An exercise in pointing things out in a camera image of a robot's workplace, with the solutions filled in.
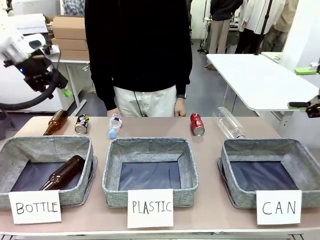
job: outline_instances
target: red can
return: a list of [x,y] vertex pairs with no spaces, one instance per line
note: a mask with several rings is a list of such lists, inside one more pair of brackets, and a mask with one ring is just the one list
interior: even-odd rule
[[198,113],[192,113],[191,117],[191,131],[195,136],[202,136],[205,134],[205,126],[201,120],[201,116]]

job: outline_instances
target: paper sign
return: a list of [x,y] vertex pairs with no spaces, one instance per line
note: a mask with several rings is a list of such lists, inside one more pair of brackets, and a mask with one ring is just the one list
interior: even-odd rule
[[299,224],[301,201],[301,190],[256,191],[257,224]]
[[129,190],[127,227],[173,227],[173,202],[172,189]]
[[14,224],[61,222],[58,190],[9,192]]

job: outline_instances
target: green object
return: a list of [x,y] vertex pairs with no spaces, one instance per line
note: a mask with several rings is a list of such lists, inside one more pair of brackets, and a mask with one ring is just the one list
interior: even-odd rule
[[66,97],[72,96],[72,91],[70,91],[70,90],[67,89],[67,88],[61,89],[61,91],[63,92],[63,94],[64,94]]
[[303,110],[305,111],[309,104],[307,102],[303,101],[292,101],[287,104],[289,109],[298,109],[298,110]]
[[294,70],[295,74],[297,75],[316,75],[317,74],[317,70],[315,69],[309,69],[308,67],[297,67]]

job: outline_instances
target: dark blue basket lining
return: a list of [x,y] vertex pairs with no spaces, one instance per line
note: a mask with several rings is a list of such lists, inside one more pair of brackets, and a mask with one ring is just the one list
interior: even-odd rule
[[[49,179],[50,175],[60,168],[64,162],[31,162],[28,161],[14,184],[11,192],[38,191]],[[73,189],[78,185],[82,172],[78,173],[68,185],[61,190]]]
[[119,191],[181,189],[177,161],[122,163]]
[[244,191],[298,190],[280,161],[231,161],[239,187]]

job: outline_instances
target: bottle label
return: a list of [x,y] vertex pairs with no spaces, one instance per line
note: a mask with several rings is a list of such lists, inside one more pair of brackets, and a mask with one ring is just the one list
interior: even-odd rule
[[115,121],[118,121],[118,122],[120,122],[120,124],[122,125],[122,119],[121,119],[121,117],[119,116],[119,115],[114,115],[114,116],[112,116],[111,117],[111,120],[115,120]]

